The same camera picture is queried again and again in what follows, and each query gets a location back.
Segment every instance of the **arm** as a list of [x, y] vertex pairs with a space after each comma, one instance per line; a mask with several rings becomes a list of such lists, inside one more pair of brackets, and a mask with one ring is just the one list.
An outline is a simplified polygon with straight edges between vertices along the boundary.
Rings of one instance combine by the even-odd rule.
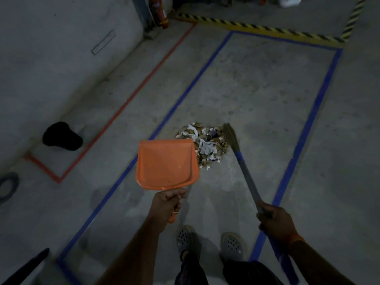
[[159, 234], [165, 230], [172, 213], [179, 211], [179, 201], [186, 197], [186, 192], [186, 189], [181, 188], [160, 191], [154, 195], [144, 223], [96, 285], [153, 283]]
[[288, 212], [281, 207], [263, 202], [258, 202], [258, 205], [271, 212], [273, 216], [272, 219], [268, 219], [263, 214], [258, 214], [261, 222], [259, 229], [286, 249], [309, 285], [354, 285], [305, 242], [298, 234]]

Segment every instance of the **person's left hand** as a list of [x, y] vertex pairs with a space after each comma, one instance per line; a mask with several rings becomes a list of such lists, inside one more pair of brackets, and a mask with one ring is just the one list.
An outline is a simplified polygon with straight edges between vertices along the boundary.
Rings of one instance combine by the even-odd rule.
[[154, 228], [161, 233], [165, 230], [170, 216], [178, 212], [181, 198], [186, 198], [187, 189], [179, 188], [164, 190], [156, 193], [146, 220], [151, 222]]

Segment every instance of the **hazard stripe tape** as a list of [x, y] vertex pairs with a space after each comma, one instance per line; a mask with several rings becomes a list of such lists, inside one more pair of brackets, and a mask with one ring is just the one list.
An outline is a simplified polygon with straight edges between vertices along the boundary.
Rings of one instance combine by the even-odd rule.
[[248, 24], [248, 23], [242, 23], [242, 22], [234, 22], [234, 21], [227, 21], [227, 20], [221, 20], [216, 18], [207, 18], [202, 16], [195, 16], [191, 14], [183, 14], [178, 13], [177, 16], [181, 19], [189, 20], [189, 21], [201, 21], [201, 22], [208, 22], [208, 23], [216, 23], [216, 24], [222, 24], [222, 25], [228, 25], [228, 26], [235, 26], [236, 30], [239, 30], [240, 28], [251, 28], [255, 30], [265, 31], [265, 32], [272, 32], [272, 33], [279, 33], [284, 36], [296, 36], [296, 37], [302, 37], [306, 39], [314, 39], [314, 40], [320, 40], [320, 41], [327, 41], [327, 42], [334, 42], [339, 44], [344, 44], [345, 40], [338, 37], [330, 37], [325, 36], [321, 34], [311, 34], [306, 32], [297, 32], [293, 30], [288, 29], [280, 29], [276, 27], [268, 27], [268, 26], [260, 26], [255, 24]]
[[366, 3], [366, 0], [358, 0], [357, 1], [356, 5], [352, 11], [352, 14], [349, 17], [347, 25], [344, 28], [342, 35], [340, 36], [340, 38], [342, 38], [345, 42], [347, 42], [347, 40], [351, 36], [351, 34], [354, 30], [355, 24], [359, 19], [359, 15], [362, 12], [365, 3]]

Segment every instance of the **concrete wall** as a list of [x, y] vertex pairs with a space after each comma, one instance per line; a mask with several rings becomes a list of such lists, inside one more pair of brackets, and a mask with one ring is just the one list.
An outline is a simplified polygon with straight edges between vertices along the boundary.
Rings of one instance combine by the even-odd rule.
[[143, 27], [131, 0], [0, 0], [0, 37], [4, 170], [139, 44]]

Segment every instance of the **dark pants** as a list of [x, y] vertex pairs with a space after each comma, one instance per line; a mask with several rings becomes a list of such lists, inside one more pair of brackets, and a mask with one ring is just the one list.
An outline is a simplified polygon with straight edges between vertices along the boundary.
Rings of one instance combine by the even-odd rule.
[[[258, 261], [238, 262], [228, 260], [223, 275], [229, 285], [283, 285], [265, 265]], [[175, 285], [207, 285], [206, 274], [199, 265], [197, 256], [190, 252], [176, 277]]]

